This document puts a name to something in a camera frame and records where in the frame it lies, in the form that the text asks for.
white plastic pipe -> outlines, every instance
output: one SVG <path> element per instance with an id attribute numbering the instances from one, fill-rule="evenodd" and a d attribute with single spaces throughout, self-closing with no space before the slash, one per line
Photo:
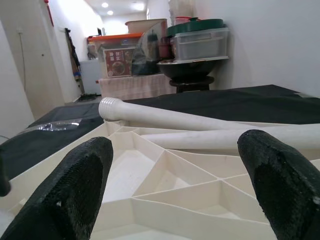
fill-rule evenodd
<path id="1" fill-rule="evenodd" d="M 272 126 L 263 130 L 297 149 L 320 148 L 320 124 Z M 142 135 L 165 149 L 236 150 L 237 141 L 245 130 L 190 131 Z"/>
<path id="2" fill-rule="evenodd" d="M 232 121 L 126 103 L 112 97 L 106 97 L 100 102 L 99 113 L 107 121 L 134 121 L 177 130 L 207 131 L 253 127 Z"/>

black bowl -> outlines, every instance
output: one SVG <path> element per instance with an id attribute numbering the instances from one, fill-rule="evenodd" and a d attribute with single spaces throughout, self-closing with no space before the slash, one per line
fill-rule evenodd
<path id="1" fill-rule="evenodd" d="M 178 63 L 173 60 L 164 60 L 157 65 L 164 75 L 175 82 L 189 82 L 206 77 L 218 62 L 217 60 L 191 60 L 187 63 Z"/>

ceiling light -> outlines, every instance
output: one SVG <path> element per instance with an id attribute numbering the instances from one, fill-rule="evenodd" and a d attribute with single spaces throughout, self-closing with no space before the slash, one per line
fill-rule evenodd
<path id="1" fill-rule="evenodd" d="M 132 7 L 133 7 L 133 9 L 138 10 L 138 11 L 145 10 L 145 4 L 144 3 L 134 3 Z"/>

